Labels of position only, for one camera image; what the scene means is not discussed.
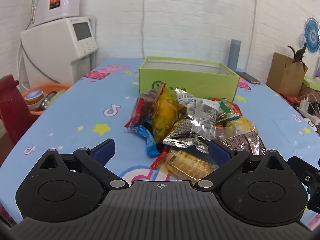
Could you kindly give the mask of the dark brown cookie packet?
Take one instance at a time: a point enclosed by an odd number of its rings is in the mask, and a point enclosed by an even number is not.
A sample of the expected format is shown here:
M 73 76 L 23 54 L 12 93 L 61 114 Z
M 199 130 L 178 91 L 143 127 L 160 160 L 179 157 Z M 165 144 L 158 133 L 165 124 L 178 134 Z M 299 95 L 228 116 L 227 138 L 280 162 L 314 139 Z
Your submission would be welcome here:
M 259 137 L 258 132 L 251 131 L 244 134 L 235 135 L 225 139 L 226 145 L 231 150 L 245 150 L 251 155 L 265 155 L 266 148 Z

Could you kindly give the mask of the clear cracker packet green band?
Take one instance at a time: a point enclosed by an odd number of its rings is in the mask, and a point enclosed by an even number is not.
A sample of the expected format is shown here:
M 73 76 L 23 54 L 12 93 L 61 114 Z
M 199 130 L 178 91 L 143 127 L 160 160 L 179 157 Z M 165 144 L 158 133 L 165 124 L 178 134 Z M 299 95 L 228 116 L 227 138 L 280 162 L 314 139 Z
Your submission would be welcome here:
M 178 180 L 189 180 L 193 184 L 215 171 L 218 166 L 210 164 L 184 150 L 167 146 L 150 165 L 154 170 L 169 172 Z

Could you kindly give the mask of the red fried snack bag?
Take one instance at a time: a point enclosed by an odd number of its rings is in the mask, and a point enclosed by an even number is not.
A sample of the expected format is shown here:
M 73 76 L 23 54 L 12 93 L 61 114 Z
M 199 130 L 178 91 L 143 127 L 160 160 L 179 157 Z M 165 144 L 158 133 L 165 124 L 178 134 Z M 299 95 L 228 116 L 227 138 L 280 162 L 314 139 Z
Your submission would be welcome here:
M 227 101 L 227 99 L 211 98 L 211 100 L 220 104 L 216 120 L 217 123 L 238 120 L 240 116 L 242 116 L 240 108 L 234 103 Z

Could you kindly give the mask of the silver foil snack bag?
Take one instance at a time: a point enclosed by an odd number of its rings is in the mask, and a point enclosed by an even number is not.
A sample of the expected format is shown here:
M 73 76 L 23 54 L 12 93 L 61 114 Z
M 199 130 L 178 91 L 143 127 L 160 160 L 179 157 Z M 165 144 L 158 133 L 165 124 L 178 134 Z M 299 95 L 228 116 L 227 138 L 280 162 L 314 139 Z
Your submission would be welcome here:
M 218 101 L 197 98 L 184 90 L 175 89 L 177 102 L 186 108 L 185 116 L 176 122 L 163 144 L 178 148 L 195 146 L 207 154 L 209 143 L 216 138 Z

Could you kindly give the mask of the blue candy packet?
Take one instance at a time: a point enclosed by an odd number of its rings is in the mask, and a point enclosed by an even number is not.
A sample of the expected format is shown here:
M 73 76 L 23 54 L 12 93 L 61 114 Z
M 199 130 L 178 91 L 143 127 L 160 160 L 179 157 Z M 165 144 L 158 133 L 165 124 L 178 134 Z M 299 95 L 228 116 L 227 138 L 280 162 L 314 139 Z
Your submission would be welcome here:
M 149 122 L 132 126 L 131 129 L 144 139 L 146 153 L 149 157 L 157 157 L 164 150 L 162 143 L 156 143 L 153 136 L 153 129 Z

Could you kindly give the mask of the yellow chips bag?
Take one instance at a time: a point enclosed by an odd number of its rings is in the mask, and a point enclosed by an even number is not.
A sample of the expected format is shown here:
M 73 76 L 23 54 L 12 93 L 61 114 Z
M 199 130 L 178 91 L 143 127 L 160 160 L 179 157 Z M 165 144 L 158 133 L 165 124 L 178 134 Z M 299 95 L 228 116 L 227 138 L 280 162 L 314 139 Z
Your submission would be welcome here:
M 175 92 L 166 88 L 166 84 L 164 84 L 155 101 L 151 117 L 155 142 L 161 143 L 170 133 L 174 124 L 186 114 L 187 108 L 178 103 Z

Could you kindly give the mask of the red dates snack packet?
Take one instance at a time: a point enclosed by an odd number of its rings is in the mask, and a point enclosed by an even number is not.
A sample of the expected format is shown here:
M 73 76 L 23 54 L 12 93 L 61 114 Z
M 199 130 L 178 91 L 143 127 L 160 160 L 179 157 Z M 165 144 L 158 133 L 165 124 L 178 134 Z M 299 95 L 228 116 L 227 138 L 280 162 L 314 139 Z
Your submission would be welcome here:
M 125 128 L 144 123 L 151 116 L 155 102 L 160 94 L 160 89 L 152 89 L 147 93 L 142 93 L 138 97 L 132 110 L 131 118 L 126 123 Z

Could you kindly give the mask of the white power strip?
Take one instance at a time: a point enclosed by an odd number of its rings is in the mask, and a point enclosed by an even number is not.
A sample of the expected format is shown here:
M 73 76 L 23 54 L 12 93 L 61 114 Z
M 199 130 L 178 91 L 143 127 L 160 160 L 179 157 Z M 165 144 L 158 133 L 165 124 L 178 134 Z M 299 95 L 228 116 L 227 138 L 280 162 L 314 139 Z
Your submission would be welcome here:
M 305 119 L 305 121 L 309 124 L 309 126 L 317 133 L 319 133 L 319 117 L 313 114 L 310 114 L 308 111 L 308 107 L 310 106 L 310 102 L 308 100 L 302 100 L 298 106 L 298 111 L 301 116 Z

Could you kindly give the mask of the red plastic stool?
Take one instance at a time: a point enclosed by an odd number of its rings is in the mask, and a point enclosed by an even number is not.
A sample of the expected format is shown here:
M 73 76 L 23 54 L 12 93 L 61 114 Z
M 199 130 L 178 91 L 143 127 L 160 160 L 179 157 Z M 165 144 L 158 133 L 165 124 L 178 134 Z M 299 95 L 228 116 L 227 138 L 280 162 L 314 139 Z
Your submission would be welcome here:
M 1 121 L 11 142 L 16 145 L 35 119 L 17 88 L 18 80 L 6 75 L 1 78 L 0 85 Z

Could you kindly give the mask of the blue cartoon tablecloth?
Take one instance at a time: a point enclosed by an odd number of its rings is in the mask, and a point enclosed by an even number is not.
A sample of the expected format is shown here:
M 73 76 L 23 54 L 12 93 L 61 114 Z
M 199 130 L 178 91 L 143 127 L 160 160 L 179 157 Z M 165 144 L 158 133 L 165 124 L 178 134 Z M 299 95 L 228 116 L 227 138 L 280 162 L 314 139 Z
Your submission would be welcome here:
M 138 97 L 140 59 L 111 58 L 102 67 L 118 70 L 101 80 L 83 78 L 53 103 L 29 128 L 1 166 L 1 204 L 15 222 L 22 216 L 15 201 L 21 182 L 50 148 L 73 153 L 108 138 L 116 152 L 107 168 L 128 182 L 170 180 L 163 169 L 152 170 L 143 138 L 125 128 Z M 244 118 L 254 122 L 267 149 L 285 159 L 298 156 L 318 166 L 319 136 L 279 94 L 266 85 L 240 83 L 234 99 Z

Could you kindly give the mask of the orange plastic basin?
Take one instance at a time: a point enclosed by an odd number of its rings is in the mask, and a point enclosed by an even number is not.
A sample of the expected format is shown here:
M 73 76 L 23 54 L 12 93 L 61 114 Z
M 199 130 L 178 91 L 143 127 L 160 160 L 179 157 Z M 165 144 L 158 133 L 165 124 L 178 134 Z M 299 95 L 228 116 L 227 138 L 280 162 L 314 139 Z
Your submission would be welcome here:
M 22 96 L 31 114 L 38 118 L 54 101 L 70 88 L 71 85 L 67 84 L 43 83 L 26 90 L 22 93 Z

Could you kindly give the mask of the green cardboard box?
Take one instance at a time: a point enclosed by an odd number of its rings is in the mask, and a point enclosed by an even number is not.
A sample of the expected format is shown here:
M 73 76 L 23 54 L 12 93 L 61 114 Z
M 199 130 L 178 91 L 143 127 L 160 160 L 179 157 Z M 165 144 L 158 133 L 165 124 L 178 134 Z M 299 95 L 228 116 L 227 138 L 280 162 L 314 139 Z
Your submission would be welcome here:
M 140 93 L 165 84 L 198 98 L 233 101 L 239 80 L 240 76 L 223 63 L 211 61 L 148 56 L 139 68 Z

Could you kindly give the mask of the grey cylindrical bottle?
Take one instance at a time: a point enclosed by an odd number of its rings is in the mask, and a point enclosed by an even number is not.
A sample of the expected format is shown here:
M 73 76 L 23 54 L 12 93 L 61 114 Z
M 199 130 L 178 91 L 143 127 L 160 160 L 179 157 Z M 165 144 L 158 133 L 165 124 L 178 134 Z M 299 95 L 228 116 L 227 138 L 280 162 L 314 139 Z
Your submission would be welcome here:
M 238 66 L 240 48 L 241 48 L 241 41 L 231 39 L 227 67 L 234 72 L 236 72 L 236 69 Z

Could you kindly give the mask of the white water purifier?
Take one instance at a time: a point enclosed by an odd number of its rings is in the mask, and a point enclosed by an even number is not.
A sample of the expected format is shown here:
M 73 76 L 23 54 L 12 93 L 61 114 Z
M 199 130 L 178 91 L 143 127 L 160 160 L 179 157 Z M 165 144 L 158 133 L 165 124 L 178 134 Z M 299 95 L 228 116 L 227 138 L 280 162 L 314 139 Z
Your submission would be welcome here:
M 73 85 L 96 66 L 95 19 L 69 17 L 21 32 L 28 83 Z

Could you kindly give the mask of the blue paper fan decoration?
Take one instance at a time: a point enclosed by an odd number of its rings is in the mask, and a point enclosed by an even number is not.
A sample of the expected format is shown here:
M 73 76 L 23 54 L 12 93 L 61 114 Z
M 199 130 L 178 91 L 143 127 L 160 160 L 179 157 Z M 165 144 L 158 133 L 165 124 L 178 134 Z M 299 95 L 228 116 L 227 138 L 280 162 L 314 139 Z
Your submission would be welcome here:
M 306 20 L 299 45 L 301 48 L 306 46 L 306 50 L 312 54 L 319 51 L 319 22 L 315 18 Z

